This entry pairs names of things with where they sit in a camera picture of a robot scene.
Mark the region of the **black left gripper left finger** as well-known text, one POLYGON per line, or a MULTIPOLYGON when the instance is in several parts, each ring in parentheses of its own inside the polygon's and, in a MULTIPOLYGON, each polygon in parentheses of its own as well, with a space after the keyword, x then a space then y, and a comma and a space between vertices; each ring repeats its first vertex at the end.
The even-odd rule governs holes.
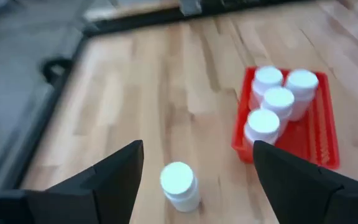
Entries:
POLYGON ((46 190, 0 190, 0 224, 129 224, 143 165, 135 140, 46 190))

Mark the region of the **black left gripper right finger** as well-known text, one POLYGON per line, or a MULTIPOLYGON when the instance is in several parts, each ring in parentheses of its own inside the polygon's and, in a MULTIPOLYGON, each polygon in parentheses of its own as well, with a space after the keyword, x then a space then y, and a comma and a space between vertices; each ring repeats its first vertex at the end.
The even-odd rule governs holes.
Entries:
POLYGON ((253 159, 279 224, 358 224, 358 181, 264 141, 253 159))

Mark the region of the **white pill bottle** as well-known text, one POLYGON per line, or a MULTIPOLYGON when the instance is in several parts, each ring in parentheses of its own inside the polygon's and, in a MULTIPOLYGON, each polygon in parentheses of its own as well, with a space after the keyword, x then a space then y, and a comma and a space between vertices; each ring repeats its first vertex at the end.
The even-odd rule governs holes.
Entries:
POLYGON ((260 108, 249 113, 244 125, 244 137, 251 147, 258 140, 274 145, 279 129, 279 117, 273 111, 260 108))
POLYGON ((263 100, 264 93, 275 86, 282 86, 283 74, 274 66, 258 67, 251 83, 249 108, 258 108, 263 100))
POLYGON ((183 162, 172 162, 160 173, 160 185, 179 212, 196 210, 201 202, 198 179, 191 167, 183 162))
POLYGON ((289 89, 281 86, 272 87, 264 93, 260 107, 273 111, 279 117, 279 137, 283 134, 289 122, 294 102, 295 97, 293 93, 289 89))
POLYGON ((296 69, 288 74, 284 87, 289 89, 295 98, 290 121, 298 121, 304 116, 314 99, 318 84, 317 76, 309 70, 296 69))

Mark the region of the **red plastic mesh basket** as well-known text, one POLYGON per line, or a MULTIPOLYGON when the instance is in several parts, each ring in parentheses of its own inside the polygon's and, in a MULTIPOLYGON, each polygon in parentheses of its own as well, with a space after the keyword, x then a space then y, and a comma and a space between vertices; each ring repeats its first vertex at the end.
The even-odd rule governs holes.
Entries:
MULTIPOLYGON (((247 67, 244 74, 231 147, 240 160, 253 163, 252 146, 244 137, 244 125, 250 113, 251 83, 256 67, 247 67)), ((275 146, 327 169, 339 167, 339 153, 329 80, 325 73, 315 71, 319 85, 308 111, 299 121, 290 121, 275 146)))

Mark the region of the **black aluminium table frame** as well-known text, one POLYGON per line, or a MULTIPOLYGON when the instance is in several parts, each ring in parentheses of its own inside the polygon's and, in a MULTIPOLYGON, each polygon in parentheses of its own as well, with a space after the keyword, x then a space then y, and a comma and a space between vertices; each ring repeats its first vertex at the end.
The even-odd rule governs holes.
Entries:
POLYGON ((140 27, 154 26, 188 19, 214 16, 255 7, 267 7, 293 0, 201 0, 202 13, 184 15, 179 6, 154 6, 129 9, 113 9, 108 16, 87 22, 77 38, 68 43, 69 56, 39 60, 39 68, 34 73, 39 80, 32 85, 21 100, 14 98, 18 89, 0 88, 0 190, 14 189, 21 184, 33 154, 48 126, 62 91, 70 77, 67 73, 55 85, 48 84, 40 68, 44 60, 65 57, 79 62, 79 55, 88 39, 114 32, 123 32, 140 27))

